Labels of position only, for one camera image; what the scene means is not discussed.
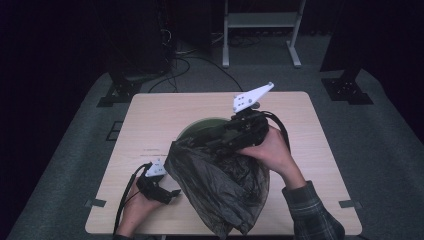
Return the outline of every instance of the person's left hand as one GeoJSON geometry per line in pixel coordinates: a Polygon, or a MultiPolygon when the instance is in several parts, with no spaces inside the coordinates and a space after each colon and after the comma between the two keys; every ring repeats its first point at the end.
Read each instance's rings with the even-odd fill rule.
{"type": "Polygon", "coordinates": [[[146,217],[158,207],[165,205],[156,200],[149,200],[140,193],[136,185],[137,180],[138,178],[134,180],[131,190],[128,193],[122,221],[116,230],[117,235],[133,237],[135,230],[146,217]]]}

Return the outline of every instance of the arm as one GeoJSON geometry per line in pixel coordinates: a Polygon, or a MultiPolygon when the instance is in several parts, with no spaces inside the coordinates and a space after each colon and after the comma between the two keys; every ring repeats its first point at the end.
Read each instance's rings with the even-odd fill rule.
{"type": "Polygon", "coordinates": [[[240,150],[278,173],[286,187],[282,190],[294,221],[295,239],[343,239],[343,226],[327,212],[312,182],[305,181],[278,129],[270,126],[259,146],[240,150]]]}
{"type": "Polygon", "coordinates": [[[147,199],[138,191],[136,185],[137,179],[131,187],[131,191],[127,197],[121,223],[116,230],[114,240],[129,240],[133,239],[134,233],[138,226],[147,218],[147,216],[163,204],[147,199]]]}

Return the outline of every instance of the sleeve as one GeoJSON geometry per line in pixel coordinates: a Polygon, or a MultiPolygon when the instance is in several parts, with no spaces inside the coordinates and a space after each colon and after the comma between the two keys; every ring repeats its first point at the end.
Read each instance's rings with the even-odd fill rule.
{"type": "Polygon", "coordinates": [[[134,238],[129,238],[121,235],[113,235],[112,240],[134,240],[134,238]]]}
{"type": "Polygon", "coordinates": [[[296,240],[344,239],[343,226],[325,209],[311,181],[282,190],[294,222],[296,240]]]}

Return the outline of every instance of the black plastic bag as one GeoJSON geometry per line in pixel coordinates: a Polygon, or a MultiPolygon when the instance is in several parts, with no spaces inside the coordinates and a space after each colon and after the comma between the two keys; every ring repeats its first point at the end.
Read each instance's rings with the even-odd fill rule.
{"type": "Polygon", "coordinates": [[[233,228],[246,235],[265,205],[269,170],[254,158],[218,156],[208,147],[192,147],[191,141],[187,137],[172,143],[165,169],[220,239],[233,228]]]}

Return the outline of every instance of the shelf leg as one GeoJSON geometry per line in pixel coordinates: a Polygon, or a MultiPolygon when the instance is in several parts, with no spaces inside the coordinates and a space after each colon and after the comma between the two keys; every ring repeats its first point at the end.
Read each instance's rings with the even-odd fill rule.
{"type": "Polygon", "coordinates": [[[222,67],[230,66],[230,57],[228,53],[228,0],[225,0],[224,10],[224,46],[222,47],[222,67]]]}
{"type": "Polygon", "coordinates": [[[299,10],[297,12],[296,23],[294,25],[292,39],[286,42],[295,68],[300,68],[302,66],[299,60],[299,56],[297,55],[296,49],[294,48],[294,44],[296,43],[297,34],[299,33],[299,27],[300,27],[300,23],[302,22],[303,9],[305,8],[305,4],[306,4],[306,0],[302,0],[302,2],[300,3],[299,10]]]}

